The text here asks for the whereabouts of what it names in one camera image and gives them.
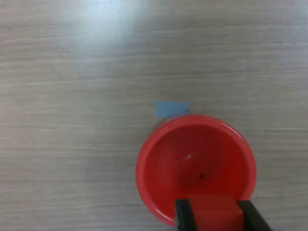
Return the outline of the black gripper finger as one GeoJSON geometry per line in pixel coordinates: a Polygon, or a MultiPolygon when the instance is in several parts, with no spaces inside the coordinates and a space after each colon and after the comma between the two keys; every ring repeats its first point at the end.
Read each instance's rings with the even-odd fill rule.
{"type": "Polygon", "coordinates": [[[244,215],[244,231],[273,231],[251,201],[238,201],[244,215]]]}
{"type": "Polygon", "coordinates": [[[188,199],[175,201],[175,229],[177,231],[197,231],[192,206],[188,199]]]}

